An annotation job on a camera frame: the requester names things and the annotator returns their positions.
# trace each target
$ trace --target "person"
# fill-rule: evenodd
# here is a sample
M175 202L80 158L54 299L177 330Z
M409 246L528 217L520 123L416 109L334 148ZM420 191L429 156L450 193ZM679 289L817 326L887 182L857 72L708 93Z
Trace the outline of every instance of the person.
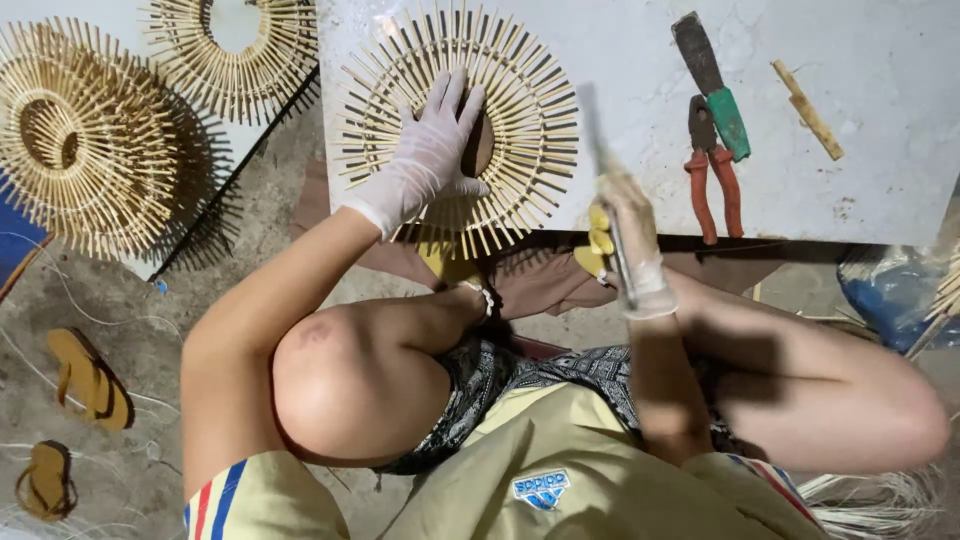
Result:
M348 538L303 461L420 475L389 538L820 538L783 469L896 471L944 448L944 409L901 356L663 269L629 182L602 197L636 265L630 347L516 356L471 331L491 314L476 282L317 311L426 204L485 193L459 174L484 100L457 117L466 78L439 74L390 164L190 333L190 538Z

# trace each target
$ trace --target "pliers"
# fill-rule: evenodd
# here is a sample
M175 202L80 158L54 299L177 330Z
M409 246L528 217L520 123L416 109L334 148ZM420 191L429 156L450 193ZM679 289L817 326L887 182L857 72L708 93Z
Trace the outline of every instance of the pliers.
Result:
M693 213L704 232L704 243L717 243L717 229L707 203L708 158L713 174L717 176L723 189L727 235L739 238L743 236L743 225L740 223L740 185L731 164L733 152L717 143L717 133L713 129L713 113L707 106L707 99L702 95L690 99L688 126L693 156L684 165L684 169L690 173L690 199L693 202Z

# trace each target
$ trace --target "sandal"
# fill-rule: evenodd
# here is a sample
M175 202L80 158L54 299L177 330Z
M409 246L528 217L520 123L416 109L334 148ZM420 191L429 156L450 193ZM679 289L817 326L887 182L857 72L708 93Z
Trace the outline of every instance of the sandal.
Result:
M29 480L26 497L23 483ZM70 492L70 451L57 441L36 443L30 450L30 465L16 479L16 501L28 514L43 521L58 521L73 509Z
M77 329L47 332L47 346L60 360L57 402L66 406L67 386L86 407L87 420L111 431L133 423L133 403L123 384Z

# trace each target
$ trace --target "patterned shorts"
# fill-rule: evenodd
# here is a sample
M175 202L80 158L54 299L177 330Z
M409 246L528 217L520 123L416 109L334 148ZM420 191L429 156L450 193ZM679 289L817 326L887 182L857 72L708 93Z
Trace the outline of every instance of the patterned shorts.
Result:
M573 382L599 394L616 416L642 440L630 398L629 347L601 347L565 353L534 361L482 339L469 339L455 349L436 357L450 374L450 399L443 416L408 454L393 463L377 467L376 473L418 475L428 472L456 454L467 437L483 421L500 396L517 388L539 388L560 382ZM715 374L707 364L694 360L701 376L713 422L710 435L718 452L743 454L730 426L712 406Z

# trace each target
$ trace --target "bamboo piece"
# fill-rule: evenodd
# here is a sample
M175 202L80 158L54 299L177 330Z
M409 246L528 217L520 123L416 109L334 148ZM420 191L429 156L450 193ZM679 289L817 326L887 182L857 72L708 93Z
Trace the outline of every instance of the bamboo piece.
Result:
M241 53L220 48L209 28L213 0L150 0L145 34L158 68L188 101L231 122L269 124L316 66L313 0L256 0L259 34Z
M0 31L0 195L96 258L165 228L176 183L168 94L116 39L77 19Z
M425 9L419 3L415 17L404 11L403 21L393 19L397 31L390 37L377 42L371 36L372 46L360 45L365 58L350 55L357 67L343 66L350 84L340 85L348 98L340 99L345 122L335 143L344 155L334 160L345 164L340 174L351 187L365 182L393 156L401 131L398 108L410 104L417 110L440 71L464 66L468 86L487 90L493 155L477 176L491 194L434 202L402 228L402 239L397 232L393 240L413 241L418 249L450 242L453 258L470 259L515 245L543 227L537 214L549 216L547 205L559 206L548 191L565 189L544 176L568 176L576 166L576 96L557 59L512 16L484 12L482 5L468 10L466 0L444 4Z
M798 85L797 80L794 79L793 73L790 73L790 70L783 65L783 61L774 61L773 66L787 89L790 90L790 103L792 103L794 108L797 109L797 112L800 113L800 117L810 128L810 131L817 136L817 140L820 141L820 144L824 145L824 149L827 150L827 153L830 154L830 157L834 161L843 158L843 148L840 147L837 139L833 137L830 126L820 119L820 114L817 114L817 110L814 109L810 101L806 99L806 94L800 89L800 85Z

